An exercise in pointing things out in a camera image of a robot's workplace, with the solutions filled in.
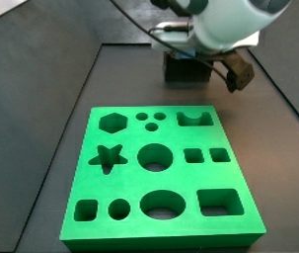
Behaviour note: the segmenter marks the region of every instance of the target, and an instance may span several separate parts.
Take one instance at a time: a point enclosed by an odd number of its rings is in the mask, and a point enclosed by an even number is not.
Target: arch-shaped hole
[[[179,194],[158,190],[144,195],[140,207],[148,217],[154,219],[172,219],[183,214],[186,202]]]
[[[98,201],[81,200],[76,203],[73,220],[75,221],[91,221],[96,218],[98,213]]]
[[[114,219],[116,220],[124,219],[131,213],[130,203],[123,199],[114,201],[110,205],[108,213]]]
[[[182,127],[203,127],[214,125],[211,115],[207,112],[202,113],[200,117],[196,119],[188,118],[183,113],[176,113],[176,120]]]
[[[152,172],[163,171],[172,164],[172,152],[162,144],[150,144],[139,151],[138,160],[147,170]]]

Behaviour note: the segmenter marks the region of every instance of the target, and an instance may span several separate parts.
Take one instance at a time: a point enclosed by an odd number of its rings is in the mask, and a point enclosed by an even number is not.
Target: small circle hole
[[[147,129],[148,131],[156,131],[156,130],[158,130],[158,125],[156,125],[155,123],[148,123],[148,124],[146,125],[146,129]]]
[[[139,114],[136,115],[136,119],[138,119],[139,121],[144,121],[147,118],[148,118],[148,114],[146,114],[146,113],[139,113]]]
[[[164,118],[166,118],[166,114],[163,114],[163,113],[156,113],[156,114],[154,114],[154,118],[155,118],[158,121],[163,121]]]

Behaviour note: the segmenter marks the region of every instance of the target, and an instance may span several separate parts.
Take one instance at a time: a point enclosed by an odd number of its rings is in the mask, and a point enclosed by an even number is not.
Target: circle hole
[[[139,163],[152,172],[166,170],[172,164],[172,159],[172,152],[160,144],[144,146],[138,154]]]
[[[114,201],[110,205],[108,213],[114,219],[116,220],[124,219],[131,213],[130,203],[123,199]]]
[[[146,114],[146,113],[139,113],[139,114],[136,115],[136,119],[138,119],[139,121],[144,121],[147,118],[148,118],[148,114]]]
[[[140,207],[148,217],[164,220],[176,218],[183,214],[186,202],[179,194],[159,190],[144,195]]]
[[[156,131],[156,130],[158,130],[158,125],[156,125],[155,123],[148,123],[148,124],[146,125],[146,129],[147,129],[148,131]]]
[[[164,118],[166,118],[166,114],[163,114],[163,113],[156,113],[156,114],[154,114],[154,118],[155,118],[158,121],[163,121]]]

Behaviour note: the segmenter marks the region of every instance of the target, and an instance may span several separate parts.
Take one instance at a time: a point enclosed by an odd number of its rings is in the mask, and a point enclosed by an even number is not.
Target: green shape sorter
[[[92,109],[60,233],[71,251],[250,246],[265,233],[214,107]]]

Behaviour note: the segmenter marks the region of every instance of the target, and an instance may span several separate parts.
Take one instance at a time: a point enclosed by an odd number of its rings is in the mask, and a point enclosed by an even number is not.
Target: square hole
[[[186,148],[184,157],[187,163],[203,163],[204,157],[199,148]]]
[[[214,162],[230,162],[228,151],[226,148],[210,148],[210,155]]]
[[[91,221],[96,218],[98,201],[81,200],[76,203],[73,219],[75,221]]]
[[[211,189],[196,192],[199,209],[204,216],[242,215],[238,191],[234,189]]]

